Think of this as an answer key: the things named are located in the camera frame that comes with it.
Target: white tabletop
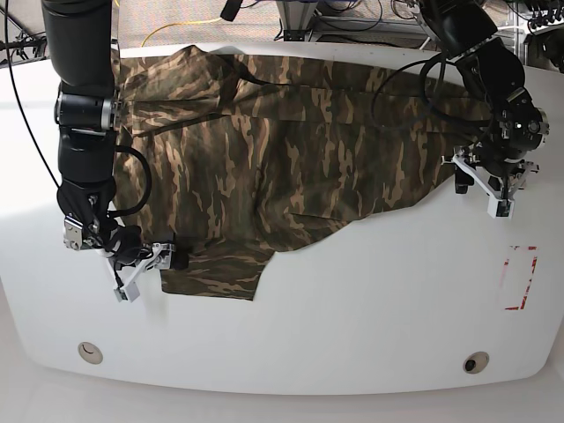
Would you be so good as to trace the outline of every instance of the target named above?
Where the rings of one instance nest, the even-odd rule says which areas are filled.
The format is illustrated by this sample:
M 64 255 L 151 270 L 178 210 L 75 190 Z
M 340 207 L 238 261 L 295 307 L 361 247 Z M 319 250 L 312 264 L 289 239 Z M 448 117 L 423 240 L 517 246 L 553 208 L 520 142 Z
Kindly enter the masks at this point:
M 134 49 L 162 56 L 180 46 Z M 224 53 L 305 56 L 397 68 L 429 57 L 401 48 L 258 43 L 198 47 Z M 50 62 L 15 68 L 36 137 L 56 169 L 58 76 Z M 460 82 L 449 70 L 447 80 Z M 564 79 L 527 69 L 548 114 L 541 167 L 517 194 L 512 220 L 491 219 L 483 191 L 456 196 L 451 182 L 409 210 L 350 225 L 309 248 L 276 254 L 254 301 L 166 295 L 157 272 L 142 300 L 117 303 L 101 259 L 63 247 L 55 187 L 0 71 L 0 278 L 27 354 L 48 367 L 130 382 L 271 394 L 434 390 L 524 378 L 545 364 L 564 314 Z M 526 303 L 507 311 L 527 266 L 501 280 L 510 246 L 538 247 Z M 531 253 L 512 255 L 524 263 Z M 88 341 L 99 366 L 80 359 Z M 464 360 L 489 353 L 484 372 Z

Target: camouflage fabric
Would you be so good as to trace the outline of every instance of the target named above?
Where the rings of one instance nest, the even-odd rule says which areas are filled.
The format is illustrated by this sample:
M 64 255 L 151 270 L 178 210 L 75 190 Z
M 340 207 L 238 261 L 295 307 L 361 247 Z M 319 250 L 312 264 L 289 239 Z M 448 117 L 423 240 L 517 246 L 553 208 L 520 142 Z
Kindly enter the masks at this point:
M 122 61 L 122 130 L 151 164 L 148 205 L 127 224 L 151 241 L 167 230 L 187 271 L 163 271 L 166 293 L 252 300 L 275 251 L 320 241 L 373 213 L 415 205 L 452 175 L 443 154 L 463 141 L 428 117 L 418 80 L 378 67 L 276 56 L 217 56 L 189 47 Z M 437 105 L 485 119 L 487 107 L 445 84 Z M 139 163 L 115 162 L 118 208 L 144 188 Z

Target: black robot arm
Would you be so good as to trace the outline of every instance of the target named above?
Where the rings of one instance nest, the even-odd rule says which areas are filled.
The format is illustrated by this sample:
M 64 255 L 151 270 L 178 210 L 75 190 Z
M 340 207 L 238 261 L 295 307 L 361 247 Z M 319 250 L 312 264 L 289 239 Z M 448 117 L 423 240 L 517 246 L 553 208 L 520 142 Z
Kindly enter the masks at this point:
M 513 194 L 529 172 L 538 171 L 523 157 L 545 142 L 549 129 L 546 116 L 533 105 L 524 87 L 523 65 L 501 38 L 494 36 L 496 25 L 474 0 L 420 0 L 415 5 L 419 7 L 419 12 L 415 9 L 417 20 L 454 62 L 468 92 L 486 101 L 492 112 L 487 127 L 481 126 L 479 141 L 453 157 L 456 192 L 464 194 L 468 186 L 478 182 L 490 196 L 488 212 L 493 217 L 510 217 Z M 433 60 L 438 63 L 440 58 L 431 59 L 430 65 Z M 426 66 L 420 75 L 422 100 L 441 119 L 473 125 L 475 122 L 447 116 L 427 99 L 425 81 L 431 67 Z M 476 167 L 491 175 L 487 182 L 481 180 Z
M 186 267 L 186 255 L 174 260 L 172 234 L 144 244 L 138 226 L 116 218 L 139 212 L 151 192 L 151 173 L 142 154 L 116 146 L 117 92 L 112 72 L 112 0 L 41 0 L 51 62 L 61 77 L 55 119 L 60 129 L 58 167 L 63 178 L 57 202 L 64 219 L 64 242 L 70 249 L 97 249 L 114 273 L 115 294 L 133 301 L 135 278 L 147 269 Z M 145 193 L 124 211 L 109 211 L 116 193 L 116 152 L 132 154 L 145 171 Z M 122 281 L 118 271 L 135 267 Z

